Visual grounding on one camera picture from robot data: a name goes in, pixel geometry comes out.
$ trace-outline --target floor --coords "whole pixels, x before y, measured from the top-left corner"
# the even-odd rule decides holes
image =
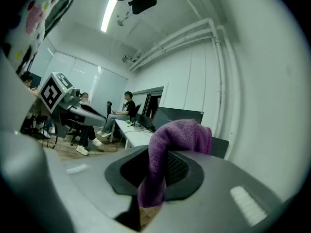
[[[92,144],[91,141],[88,142],[88,147],[86,147],[86,150],[88,151],[88,156],[84,156],[76,151],[76,148],[79,143],[79,137],[76,137],[75,142],[73,146],[71,146],[72,141],[72,135],[67,135],[65,138],[59,137],[57,140],[57,144],[54,148],[54,150],[57,151],[58,156],[61,161],[68,161],[68,160],[74,160],[74,159],[81,159],[81,158],[90,158],[90,157],[96,157],[101,156],[105,154],[110,154],[116,152],[116,149],[118,145],[120,144],[118,151],[122,151],[125,149],[125,140],[122,140],[120,142],[119,139],[114,138],[113,142],[110,143],[107,138],[102,138],[100,135],[96,135],[97,139],[99,139],[103,144],[100,147],[97,147]],[[37,142],[42,145],[42,138],[40,135],[35,136],[37,139]],[[48,148],[52,148],[55,144],[56,137],[51,136],[49,139],[49,145]],[[48,140],[44,139],[43,145],[46,148],[48,144]]]

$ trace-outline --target white desk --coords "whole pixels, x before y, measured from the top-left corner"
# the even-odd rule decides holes
[[[143,130],[140,126],[134,127],[130,126],[130,124],[126,123],[125,121],[116,120],[117,125],[121,129],[121,131],[126,133],[124,136],[126,137],[126,144],[125,149],[129,149],[131,147],[137,147],[142,145],[148,145],[153,133],[149,132],[148,130]],[[110,137],[110,142],[113,139],[113,132],[115,130],[115,123],[112,126],[112,134]]]

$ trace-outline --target man sitting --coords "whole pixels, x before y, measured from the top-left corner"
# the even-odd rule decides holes
[[[124,99],[127,100],[125,105],[124,111],[113,111],[108,118],[106,125],[102,128],[101,131],[98,131],[97,134],[101,134],[102,137],[107,137],[111,135],[112,125],[116,119],[126,121],[129,120],[131,117],[135,116],[135,103],[132,100],[133,94],[130,91],[124,93]]]

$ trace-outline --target ceiling light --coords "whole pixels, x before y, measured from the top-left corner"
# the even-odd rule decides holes
[[[104,31],[104,32],[107,31],[111,15],[112,15],[112,12],[113,12],[116,4],[117,4],[117,0],[109,0],[108,1],[107,7],[106,7],[106,11],[105,11],[105,14],[104,14],[104,17],[103,17],[102,28],[101,28],[101,30]]]

